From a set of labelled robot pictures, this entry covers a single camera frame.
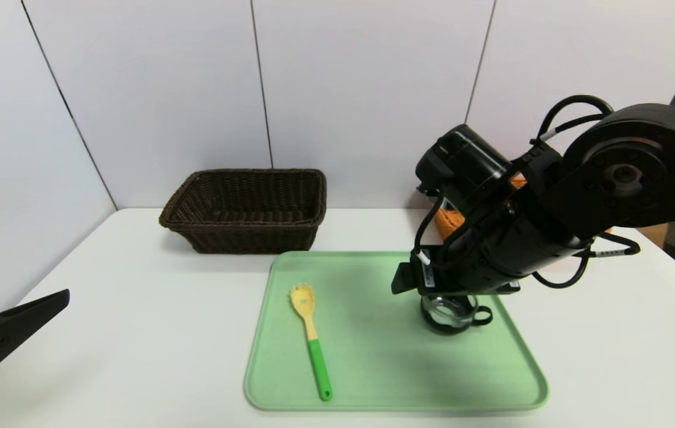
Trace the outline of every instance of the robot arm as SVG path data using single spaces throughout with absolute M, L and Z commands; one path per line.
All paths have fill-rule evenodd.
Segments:
M 549 129 L 566 105 L 590 103 L 601 113 Z M 600 121 L 560 155 L 545 141 L 574 125 Z M 417 289 L 428 298 L 506 294 L 533 274 L 549 287 L 574 284 L 588 260 L 636 254 L 635 242 L 605 232 L 675 220 L 675 108 L 635 105 L 615 113 L 595 97 L 566 98 L 547 115 L 531 148 L 509 162 L 467 125 L 441 137 L 417 165 L 419 191 L 436 199 L 422 223 L 409 263 L 398 266 L 394 294 Z M 510 179 L 522 174 L 517 190 Z M 442 246 L 421 246 L 421 231 L 448 203 L 467 221 Z M 596 253 L 594 238 L 627 244 Z M 565 284 L 538 270 L 564 257 L 580 258 Z

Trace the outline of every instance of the yellow spatula head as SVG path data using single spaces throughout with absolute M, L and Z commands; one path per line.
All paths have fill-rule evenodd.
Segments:
M 314 313 L 314 289 L 305 282 L 292 287 L 291 303 L 298 315 L 307 319 Z

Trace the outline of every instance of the cable connector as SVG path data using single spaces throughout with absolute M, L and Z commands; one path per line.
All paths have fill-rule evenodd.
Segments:
M 419 252 L 417 252 L 415 255 L 416 255 L 417 258 L 422 262 L 422 265 L 425 265 L 425 266 L 429 266 L 429 265 L 430 265 L 430 258 L 427 257 L 427 255 L 424 254 L 424 253 L 422 252 L 422 250 L 420 250 Z
M 541 140 L 541 141 L 549 141 L 552 137 L 557 135 L 557 133 L 558 133 L 557 128 L 552 128 L 552 129 L 548 130 L 547 132 L 544 132 L 543 134 L 541 134 L 541 136 L 539 136 L 538 139 Z

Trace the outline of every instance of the white label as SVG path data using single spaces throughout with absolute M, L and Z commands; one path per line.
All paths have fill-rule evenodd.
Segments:
M 430 252 L 428 250 L 422 250 L 422 253 L 430 258 Z M 425 279 L 425 287 L 428 289 L 435 288 L 435 274 L 433 274 L 433 268 L 430 266 L 421 263 L 422 265 L 422 276 Z
M 596 257 L 615 257 L 615 256 L 624 256 L 625 250 L 609 250 L 609 251 L 597 251 Z

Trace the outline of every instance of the black cable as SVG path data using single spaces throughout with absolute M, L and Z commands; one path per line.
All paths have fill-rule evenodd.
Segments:
M 583 250 L 582 252 L 574 254 L 575 257 L 614 257 L 614 256 L 631 256 L 634 254 L 639 254 L 641 252 L 641 247 L 636 241 L 633 241 L 628 238 L 623 238 L 622 236 L 612 235 L 612 233 L 604 232 L 599 235 L 599 238 L 606 239 L 607 241 L 612 241 L 616 244 L 622 244 L 623 246 L 628 246 L 626 249 L 622 250 L 607 250 L 607 251 L 592 251 L 590 249 Z
M 557 133 L 562 131 L 569 130 L 570 128 L 577 127 L 577 125 L 586 124 L 587 122 L 593 122 L 594 120 L 602 120 L 606 117 L 606 114 L 589 114 L 588 116 L 579 117 L 578 119 L 569 120 L 564 122 L 564 124 L 559 125 L 557 128 Z
M 623 252 L 625 255 L 630 256 L 634 254 L 639 254 L 641 252 L 641 247 L 639 243 L 633 241 L 633 239 L 623 238 L 622 236 L 612 235 L 612 233 L 604 232 L 599 235 L 599 238 L 606 239 L 607 241 L 612 241 L 616 244 L 622 244 L 623 246 L 628 246 Z
M 546 285 L 549 288 L 566 289 L 567 287 L 570 287 L 571 285 L 575 284 L 580 280 L 580 277 L 583 276 L 583 273 L 585 273 L 586 266 L 588 266 L 588 257 L 583 257 L 580 259 L 580 265 L 578 265 L 578 270 L 573 275 L 573 277 L 565 282 L 560 282 L 559 284 L 557 284 L 556 282 L 550 282 L 549 280 L 541 276 L 541 274 L 539 274 L 538 272 L 533 272 L 533 277 L 537 279 L 538 282 Z
M 411 254 L 416 256 L 417 253 L 419 253 L 419 247 L 422 246 L 422 235 L 425 233 L 425 229 L 427 229 L 428 225 L 430 222 L 433 221 L 433 217 L 435 217 L 435 213 L 438 212 L 438 209 L 443 205 L 443 200 L 446 198 L 443 197 L 443 192 L 438 193 L 438 198 L 435 200 L 435 204 L 433 204 L 433 208 L 430 209 L 429 212 L 427 212 L 427 215 L 425 216 L 424 219 L 422 219 L 422 222 L 419 223 L 419 228 L 417 229 L 417 234 L 414 236 L 414 249 L 411 250 Z
M 612 107 L 607 103 L 607 101 L 594 97 L 593 95 L 573 95 L 571 97 L 567 97 L 564 100 L 556 103 L 549 110 L 549 113 L 546 114 L 546 117 L 544 117 L 544 122 L 541 123 L 541 128 L 538 129 L 538 135 L 536 136 L 536 139 L 538 139 L 541 135 L 544 135 L 544 133 L 549 130 L 551 123 L 554 121 L 554 117 L 557 116 L 557 114 L 560 113 L 563 108 L 569 105 L 574 105 L 575 103 L 585 103 L 586 105 L 595 106 L 604 115 L 603 117 L 606 117 L 608 114 L 613 112 Z

